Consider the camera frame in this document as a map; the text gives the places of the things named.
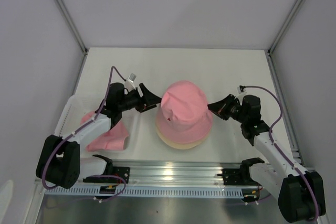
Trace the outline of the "pink bucket hat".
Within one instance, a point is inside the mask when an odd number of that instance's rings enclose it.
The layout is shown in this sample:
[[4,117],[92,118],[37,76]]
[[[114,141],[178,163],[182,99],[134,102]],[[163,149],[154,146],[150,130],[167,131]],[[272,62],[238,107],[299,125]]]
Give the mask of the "pink bucket hat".
[[213,124],[205,93],[190,81],[178,81],[163,94],[155,123],[174,131]]
[[129,132],[121,121],[112,129],[106,131],[109,123],[110,119],[108,117],[100,115],[95,122],[81,130],[78,141],[81,151],[123,151]]

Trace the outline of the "beige bucket hat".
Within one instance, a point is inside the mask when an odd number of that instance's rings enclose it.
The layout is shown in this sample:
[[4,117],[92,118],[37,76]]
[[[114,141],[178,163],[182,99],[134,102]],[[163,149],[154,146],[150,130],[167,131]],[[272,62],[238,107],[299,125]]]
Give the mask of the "beige bucket hat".
[[212,124],[197,125],[186,131],[174,131],[168,126],[155,124],[159,138],[169,147],[178,150],[189,150],[202,144],[209,136]]

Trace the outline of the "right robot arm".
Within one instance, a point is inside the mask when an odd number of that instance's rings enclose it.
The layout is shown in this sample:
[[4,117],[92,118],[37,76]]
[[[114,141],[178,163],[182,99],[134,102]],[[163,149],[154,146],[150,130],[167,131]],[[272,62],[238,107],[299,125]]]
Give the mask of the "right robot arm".
[[239,101],[232,94],[208,105],[217,117],[240,123],[241,133],[269,162],[260,158],[242,161],[239,178],[245,184],[256,182],[278,202],[287,222],[316,221],[326,214],[323,179],[286,154],[271,127],[261,118],[261,101],[246,95]]

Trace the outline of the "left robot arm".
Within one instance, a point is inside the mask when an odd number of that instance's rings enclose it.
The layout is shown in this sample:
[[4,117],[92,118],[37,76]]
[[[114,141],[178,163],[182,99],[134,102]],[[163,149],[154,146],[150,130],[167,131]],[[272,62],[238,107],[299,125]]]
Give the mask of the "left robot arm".
[[116,127],[122,113],[136,109],[142,113],[156,107],[161,98],[149,91],[143,83],[125,93],[119,82],[108,86],[99,108],[79,128],[65,136],[50,135],[46,138],[36,168],[36,176],[44,188],[58,186],[69,189],[80,175],[81,152],[94,139]]

